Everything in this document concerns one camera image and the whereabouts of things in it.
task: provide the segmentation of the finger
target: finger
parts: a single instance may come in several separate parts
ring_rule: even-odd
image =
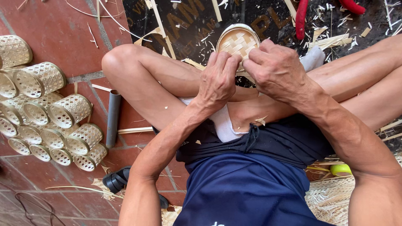
[[[266,52],[263,52],[259,49],[252,49],[249,53],[248,53],[248,58],[252,61],[254,61],[254,63],[257,63],[259,65],[262,65],[264,60],[268,57],[268,54]]]
[[[242,63],[244,69],[250,74],[250,76],[255,80],[257,77],[258,72],[262,70],[262,66],[255,63],[254,61],[250,59],[243,60]]]
[[[216,63],[216,59],[218,58],[218,53],[217,52],[212,52],[211,55],[209,55],[209,59],[208,59],[208,63],[207,63],[207,67],[208,66],[214,66]]]
[[[263,51],[263,52],[268,53],[268,52],[270,52],[270,50],[271,50],[272,47],[274,47],[274,46],[275,46],[275,44],[274,44],[273,41],[271,41],[270,39],[266,39],[266,40],[264,40],[264,41],[260,44],[259,49],[260,49],[261,51]]]
[[[230,58],[227,59],[225,68],[223,69],[222,73],[227,75],[230,79],[236,75],[236,71],[239,68],[239,63],[243,60],[243,58],[238,54],[233,54]]]
[[[218,54],[218,59],[216,60],[215,65],[218,66],[219,71],[223,71],[225,68],[226,61],[231,57],[232,55],[228,52],[220,52]]]

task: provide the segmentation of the navy blue shorts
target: navy blue shorts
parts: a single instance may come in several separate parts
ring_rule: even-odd
[[[207,119],[183,142],[176,160],[190,164],[228,152],[264,154],[302,169],[335,154],[320,129],[306,116],[295,114],[265,126],[250,124],[248,134],[224,143],[219,140],[213,121]]]

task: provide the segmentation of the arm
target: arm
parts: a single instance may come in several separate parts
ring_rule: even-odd
[[[201,73],[198,95],[185,110],[141,151],[130,170],[120,226],[161,225],[160,202],[155,183],[190,133],[221,109],[235,93],[234,75],[241,57],[212,53]]]
[[[264,41],[245,69],[257,89],[312,120],[356,179],[350,225],[397,225],[402,210],[402,168],[386,145],[356,116],[311,80],[294,50]]]

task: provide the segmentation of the person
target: person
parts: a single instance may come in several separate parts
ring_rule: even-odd
[[[252,89],[235,86],[238,55],[213,52],[199,71],[138,45],[114,48],[105,76],[160,130],[130,169],[119,225],[161,224],[155,183],[176,153],[190,176],[175,226],[329,225],[304,201],[303,169],[334,153],[356,180],[349,225],[399,225],[402,168],[373,130],[402,114],[401,50],[396,35],[306,73],[294,50],[267,39],[243,61]],[[208,119],[223,109],[231,127],[220,137],[234,140],[217,135],[228,121]]]

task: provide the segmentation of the leg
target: leg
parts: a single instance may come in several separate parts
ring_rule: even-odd
[[[185,108],[176,97],[198,94],[200,70],[139,45],[114,48],[102,59],[102,69],[131,106],[159,130]],[[237,86],[231,101],[256,96],[255,89]]]
[[[398,75],[402,70],[401,41],[402,35],[387,38],[365,50],[310,71],[308,76],[338,102],[369,89],[371,92],[365,91],[364,99],[360,94],[342,105],[370,128],[376,129],[402,114],[401,102],[391,104],[389,99],[401,93],[398,87],[402,79]],[[381,107],[380,117],[376,117],[374,111],[378,107]],[[250,122],[255,123],[255,119],[266,115],[265,121],[271,122],[296,113],[295,109],[265,95],[248,101],[228,103],[228,110],[233,128],[238,132],[247,131]]]

